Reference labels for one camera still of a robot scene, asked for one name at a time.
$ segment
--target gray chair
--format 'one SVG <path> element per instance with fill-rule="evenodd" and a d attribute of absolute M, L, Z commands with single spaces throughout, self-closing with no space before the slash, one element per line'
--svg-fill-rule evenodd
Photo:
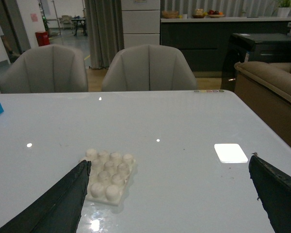
<path fill-rule="evenodd" d="M 196 90 L 197 82 L 182 52 L 161 45 L 140 45 L 119 51 L 102 91 Z"/>
<path fill-rule="evenodd" d="M 0 80 L 1 93 L 87 91 L 83 52 L 61 45 L 27 50 Z"/>

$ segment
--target glossy table surface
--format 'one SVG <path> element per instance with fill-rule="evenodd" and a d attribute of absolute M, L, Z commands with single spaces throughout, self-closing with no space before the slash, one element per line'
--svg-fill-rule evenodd
<path fill-rule="evenodd" d="M 214 144 L 237 143 L 290 176 L 291 149 L 234 93 L 0 94 L 0 103 L 0 227 L 95 148 L 131 153 L 137 166 L 120 206 L 85 201 L 79 233 L 274 232 L 248 163 L 221 163 Z"/>

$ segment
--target green plant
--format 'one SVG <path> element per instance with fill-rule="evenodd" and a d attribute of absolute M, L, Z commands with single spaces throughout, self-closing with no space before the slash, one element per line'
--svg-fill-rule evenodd
<path fill-rule="evenodd" d="M 275 0 L 277 7 L 291 7 L 291 0 Z"/>

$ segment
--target red trash can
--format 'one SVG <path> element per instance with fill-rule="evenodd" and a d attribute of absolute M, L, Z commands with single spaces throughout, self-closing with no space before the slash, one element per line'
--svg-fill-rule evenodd
<path fill-rule="evenodd" d="M 39 46 L 49 45 L 48 32 L 36 32 L 35 37 L 37 38 Z"/>

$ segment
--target fruit bowl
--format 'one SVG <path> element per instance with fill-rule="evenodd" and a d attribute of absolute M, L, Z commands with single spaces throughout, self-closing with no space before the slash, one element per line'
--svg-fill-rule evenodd
<path fill-rule="evenodd" d="M 210 18 L 220 18 L 224 17 L 224 15 L 208 15 Z"/>

